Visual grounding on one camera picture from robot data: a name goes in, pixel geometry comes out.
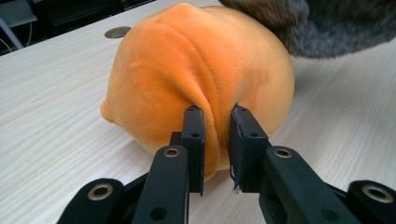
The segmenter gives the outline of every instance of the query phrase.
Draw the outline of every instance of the gray furry object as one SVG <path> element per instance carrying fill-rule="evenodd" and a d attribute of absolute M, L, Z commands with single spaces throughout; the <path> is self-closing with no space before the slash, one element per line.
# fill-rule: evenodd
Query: gray furry object
<path fill-rule="evenodd" d="M 396 36 L 396 0 L 220 0 L 270 29 L 291 55 L 332 58 Z"/>

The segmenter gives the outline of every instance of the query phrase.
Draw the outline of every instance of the orange plush toy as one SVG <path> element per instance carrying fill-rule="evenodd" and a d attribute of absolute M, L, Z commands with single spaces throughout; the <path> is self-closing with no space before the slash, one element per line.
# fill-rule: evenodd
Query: orange plush toy
<path fill-rule="evenodd" d="M 290 108 L 294 75 L 282 43 L 226 7 L 177 4 L 139 22 L 122 40 L 102 104 L 150 153 L 181 131 L 184 110 L 205 117 L 205 179 L 229 168 L 231 110 L 248 108 L 271 136 Z"/>

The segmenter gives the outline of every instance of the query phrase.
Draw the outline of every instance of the wooden table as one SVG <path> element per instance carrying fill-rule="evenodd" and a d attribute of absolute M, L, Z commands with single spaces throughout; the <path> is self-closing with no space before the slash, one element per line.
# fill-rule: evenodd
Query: wooden table
<path fill-rule="evenodd" d="M 54 223 L 90 181 L 124 184 L 152 156 L 101 118 L 120 39 L 176 0 L 156 1 L 0 57 L 0 223 Z M 196 6 L 214 0 L 191 1 Z M 271 139 L 298 150 L 324 181 L 371 179 L 396 189 L 396 41 L 334 60 L 295 59 L 289 116 Z M 228 171 L 191 195 L 191 223 L 263 223 L 257 194 L 234 194 Z"/>

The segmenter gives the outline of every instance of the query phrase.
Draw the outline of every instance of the table surface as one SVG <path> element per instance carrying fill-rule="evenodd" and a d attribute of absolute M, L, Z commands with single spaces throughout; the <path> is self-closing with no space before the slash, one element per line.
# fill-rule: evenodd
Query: table surface
<path fill-rule="evenodd" d="M 0 57 L 0 222 L 55 223 L 90 181 L 127 184 L 153 157 L 99 106 L 120 39 L 176 3 L 156 1 Z M 214 0 L 190 1 L 196 6 Z M 296 149 L 340 189 L 371 179 L 396 189 L 396 41 L 332 60 L 293 59 L 296 88 L 273 145 Z M 228 171 L 191 195 L 191 223 L 263 223 L 257 194 L 234 194 Z"/>

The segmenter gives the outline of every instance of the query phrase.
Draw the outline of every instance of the stuffed toy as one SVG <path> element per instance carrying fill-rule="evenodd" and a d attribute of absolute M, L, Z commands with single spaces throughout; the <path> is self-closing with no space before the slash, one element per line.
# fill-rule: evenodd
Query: stuffed toy
<path fill-rule="evenodd" d="M 290 54 L 332 58 L 396 36 L 394 0 L 220 0 L 271 30 Z"/>
<path fill-rule="evenodd" d="M 248 15 L 177 4 L 139 22 L 120 43 L 101 106 L 151 153 L 182 130 L 184 111 L 204 112 L 205 180 L 228 169 L 231 110 L 248 108 L 268 135 L 287 116 L 290 55 Z"/>

